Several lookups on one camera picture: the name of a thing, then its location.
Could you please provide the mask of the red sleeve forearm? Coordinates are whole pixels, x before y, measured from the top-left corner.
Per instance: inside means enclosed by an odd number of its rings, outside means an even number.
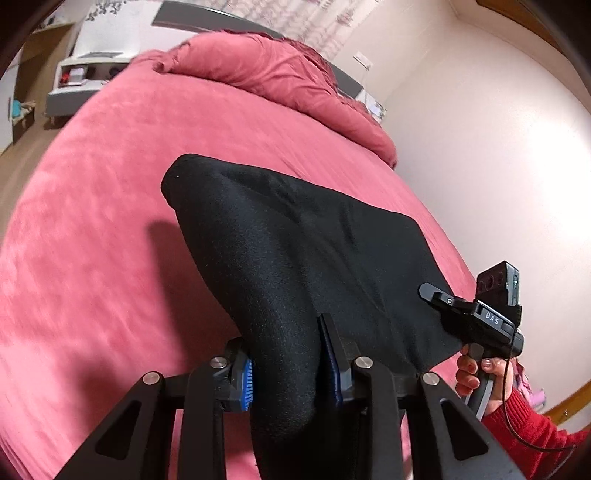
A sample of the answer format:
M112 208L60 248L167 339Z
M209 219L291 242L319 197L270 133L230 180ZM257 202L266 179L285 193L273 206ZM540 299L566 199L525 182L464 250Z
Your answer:
M505 403L482 423L505 449L527 479L547 479L568 457L571 447L582 448L590 432L569 434L535 412L523 395L512 390Z

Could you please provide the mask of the right hand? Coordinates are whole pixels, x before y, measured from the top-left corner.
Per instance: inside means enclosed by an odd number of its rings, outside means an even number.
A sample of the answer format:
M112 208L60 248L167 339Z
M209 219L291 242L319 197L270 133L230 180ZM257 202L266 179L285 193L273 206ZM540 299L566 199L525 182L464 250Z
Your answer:
M488 374L493 380L493 389L485 407L484 415L490 415L502 406L512 395L514 385L513 363L501 358L485 358L475 360L469 354L469 346L465 345L457 360L455 390L461 397L468 397L481 384L479 374Z

